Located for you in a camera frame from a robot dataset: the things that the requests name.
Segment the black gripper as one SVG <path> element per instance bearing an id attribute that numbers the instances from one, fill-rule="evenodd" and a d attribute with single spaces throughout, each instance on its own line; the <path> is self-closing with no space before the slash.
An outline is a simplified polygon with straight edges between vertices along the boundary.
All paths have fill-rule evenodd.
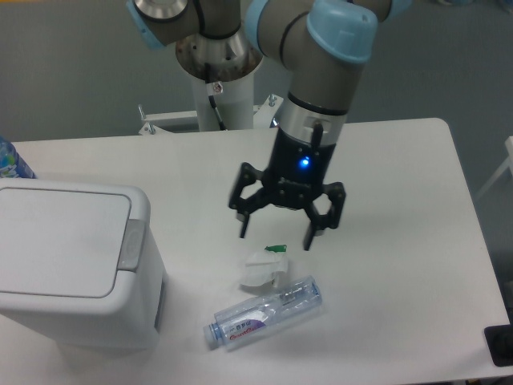
<path id="1" fill-rule="evenodd" d="M 315 127 L 310 140 L 305 142 L 279 129 L 273 145 L 269 165 L 264 172 L 243 162 L 228 199 L 228 207 L 236 211 L 241 222 L 240 238 L 244 238 L 251 215 L 272 204 L 287 209 L 304 209 L 310 220 L 303 240 L 303 249 L 309 251 L 313 239 L 325 229 L 339 226 L 346 192 L 343 183 L 325 184 L 324 178 L 335 146 L 323 145 L 322 128 Z M 262 187 L 248 197 L 243 191 L 256 182 Z M 320 214 L 314 201 L 326 195 L 330 206 Z"/>

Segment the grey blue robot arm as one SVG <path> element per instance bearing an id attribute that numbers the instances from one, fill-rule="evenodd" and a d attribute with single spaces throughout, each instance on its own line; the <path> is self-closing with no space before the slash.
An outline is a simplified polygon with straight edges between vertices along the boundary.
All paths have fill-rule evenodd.
<path id="1" fill-rule="evenodd" d="M 325 174 L 378 25 L 407 1 L 129 1 L 128 12 L 151 48 L 174 45 L 182 68 L 215 90 L 249 75 L 263 58 L 291 73 L 275 119 L 269 164 L 240 166 L 228 205 L 243 225 L 267 205 L 305 211 L 303 246 L 339 225 L 345 189 Z"/>

